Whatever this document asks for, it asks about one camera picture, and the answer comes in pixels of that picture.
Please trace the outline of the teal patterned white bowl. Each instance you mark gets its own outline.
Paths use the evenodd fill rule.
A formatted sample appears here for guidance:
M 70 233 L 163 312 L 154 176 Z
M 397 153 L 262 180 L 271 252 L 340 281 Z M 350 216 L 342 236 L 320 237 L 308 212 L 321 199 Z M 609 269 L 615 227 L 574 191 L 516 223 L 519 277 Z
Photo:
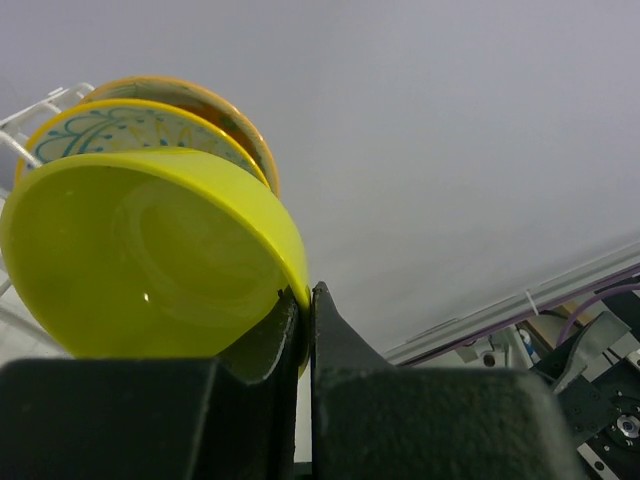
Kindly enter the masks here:
M 84 153 L 190 148 L 214 154 L 269 182 L 257 162 L 221 128 L 165 103 L 110 99 L 69 108 L 42 124 L 25 149 L 45 164 Z

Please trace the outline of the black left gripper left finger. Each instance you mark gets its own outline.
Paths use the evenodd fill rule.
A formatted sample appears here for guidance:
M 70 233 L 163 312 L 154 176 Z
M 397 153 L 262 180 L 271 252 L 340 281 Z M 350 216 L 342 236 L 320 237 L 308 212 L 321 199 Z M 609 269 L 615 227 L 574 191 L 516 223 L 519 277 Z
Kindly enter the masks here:
M 24 359 L 1 370 L 5 479 L 290 479 L 300 310 L 290 290 L 221 354 Z

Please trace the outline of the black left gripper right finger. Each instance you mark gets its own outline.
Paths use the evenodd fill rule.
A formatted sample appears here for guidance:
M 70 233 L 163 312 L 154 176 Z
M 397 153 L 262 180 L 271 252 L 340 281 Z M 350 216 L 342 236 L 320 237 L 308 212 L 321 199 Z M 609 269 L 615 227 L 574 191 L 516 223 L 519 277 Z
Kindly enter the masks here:
M 318 479 L 581 479 L 555 397 L 535 374 L 388 363 L 313 290 Z

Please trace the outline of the yellow floral white bowl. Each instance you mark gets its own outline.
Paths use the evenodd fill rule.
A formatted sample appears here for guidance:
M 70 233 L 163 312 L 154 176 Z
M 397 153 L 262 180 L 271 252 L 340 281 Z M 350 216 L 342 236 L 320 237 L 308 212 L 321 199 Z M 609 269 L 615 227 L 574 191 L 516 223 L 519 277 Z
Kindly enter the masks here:
M 257 163 L 271 191 L 281 196 L 280 178 L 271 150 L 259 130 L 232 103 L 205 87 L 174 77 L 142 75 L 103 84 L 81 104 L 109 99 L 140 99 L 184 109 L 229 134 Z

